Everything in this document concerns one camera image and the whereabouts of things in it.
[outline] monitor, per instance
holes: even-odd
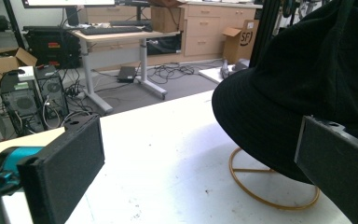
[[[109,7],[116,4],[115,0],[21,0],[24,8],[49,7]]]

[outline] small black device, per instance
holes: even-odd
[[[132,66],[122,66],[120,72],[118,73],[117,80],[118,82],[132,83],[135,79],[135,67]]]
[[[0,152],[0,224],[9,223],[1,197],[23,187],[34,223],[65,223],[104,165],[100,118],[65,124],[45,147]]]

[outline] table surface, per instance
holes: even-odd
[[[136,32],[136,33],[126,33],[126,34],[113,34],[113,35],[83,35],[80,31],[72,31],[73,35],[86,40],[88,43],[102,43],[110,42],[112,40],[122,41],[122,40],[131,40],[131,39],[145,39],[145,38],[154,38],[154,37],[163,37],[163,36],[172,36],[178,35],[179,32],[171,33],[161,33],[161,32]]]
[[[101,118],[105,165],[67,223],[350,223],[323,194],[312,208],[287,212],[242,191],[228,170],[236,145],[214,118],[212,93]],[[234,164],[263,167],[244,152]],[[240,179],[287,205],[313,194],[281,175]],[[4,201],[12,223],[31,223],[23,193]]]

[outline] keyboard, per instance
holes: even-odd
[[[94,28],[94,29],[82,29],[80,32],[83,35],[113,35],[113,34],[126,34],[142,32],[142,29],[135,26],[121,26],[110,28]]]
[[[110,21],[111,26],[146,26],[151,25],[152,21]]]

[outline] metal stand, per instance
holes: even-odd
[[[14,36],[16,37],[17,44],[20,48],[25,49],[24,42],[22,41],[19,25],[17,24],[16,17],[14,16],[13,8],[11,7],[10,0],[4,0],[5,8],[7,10],[8,19],[11,23],[11,29],[14,32]]]
[[[316,204],[316,202],[319,199],[319,195],[321,193],[321,191],[319,190],[319,188],[315,187],[315,196],[313,197],[313,199],[309,202],[309,203],[305,203],[305,204],[300,204],[300,205],[296,205],[296,206],[287,206],[287,205],[282,205],[282,204],[277,204],[277,203],[272,203],[270,201],[267,201],[257,195],[255,195],[254,193],[252,193],[249,189],[247,189],[241,182],[240,180],[237,178],[237,176],[235,175],[235,172],[242,172],[242,173],[264,173],[264,174],[277,174],[274,170],[260,170],[260,169],[241,169],[241,168],[233,168],[232,167],[232,162],[234,160],[234,157],[237,155],[237,153],[239,153],[240,151],[242,151],[242,148],[237,147],[232,153],[231,156],[229,158],[229,170],[231,172],[232,177],[234,178],[235,182],[241,187],[241,189],[243,189],[247,194],[249,194],[251,197],[253,197],[254,199],[258,200],[261,203],[264,203],[268,206],[272,206],[278,209],[282,209],[282,210],[303,210],[303,209],[307,209],[311,206],[313,206],[314,204]]]

